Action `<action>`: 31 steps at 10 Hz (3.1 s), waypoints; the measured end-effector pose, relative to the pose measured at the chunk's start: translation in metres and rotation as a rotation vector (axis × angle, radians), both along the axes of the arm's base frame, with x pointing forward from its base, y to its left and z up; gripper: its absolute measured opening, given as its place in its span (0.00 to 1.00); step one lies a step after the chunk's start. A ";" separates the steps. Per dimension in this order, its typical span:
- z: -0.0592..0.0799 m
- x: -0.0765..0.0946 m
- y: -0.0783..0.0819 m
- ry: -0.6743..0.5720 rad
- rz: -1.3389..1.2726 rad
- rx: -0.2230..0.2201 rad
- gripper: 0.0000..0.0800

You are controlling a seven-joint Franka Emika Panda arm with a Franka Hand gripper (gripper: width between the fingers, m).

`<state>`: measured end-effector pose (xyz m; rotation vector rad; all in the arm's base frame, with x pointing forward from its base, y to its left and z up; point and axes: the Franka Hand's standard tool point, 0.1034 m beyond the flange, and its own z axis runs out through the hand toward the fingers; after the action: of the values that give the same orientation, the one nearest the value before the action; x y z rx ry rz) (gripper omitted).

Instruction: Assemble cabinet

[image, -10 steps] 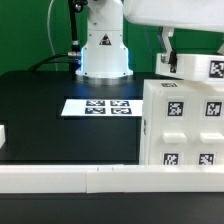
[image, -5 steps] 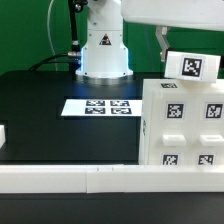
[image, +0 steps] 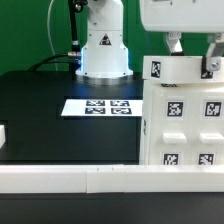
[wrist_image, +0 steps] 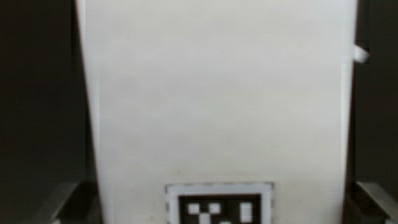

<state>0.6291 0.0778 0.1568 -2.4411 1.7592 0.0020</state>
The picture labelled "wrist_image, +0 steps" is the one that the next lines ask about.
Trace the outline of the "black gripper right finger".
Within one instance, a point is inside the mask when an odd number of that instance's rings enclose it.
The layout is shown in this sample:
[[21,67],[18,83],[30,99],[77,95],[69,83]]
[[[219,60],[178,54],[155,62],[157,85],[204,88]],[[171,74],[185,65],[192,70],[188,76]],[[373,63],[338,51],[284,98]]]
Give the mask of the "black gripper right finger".
[[375,182],[357,182],[347,197],[345,224],[398,224],[398,201]]

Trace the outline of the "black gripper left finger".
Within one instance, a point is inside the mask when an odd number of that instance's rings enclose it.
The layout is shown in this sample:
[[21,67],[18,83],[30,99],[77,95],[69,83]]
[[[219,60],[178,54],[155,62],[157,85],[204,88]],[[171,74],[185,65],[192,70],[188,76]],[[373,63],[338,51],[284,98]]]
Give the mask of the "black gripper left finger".
[[101,224],[101,205],[94,182],[55,187],[32,218],[32,224]]

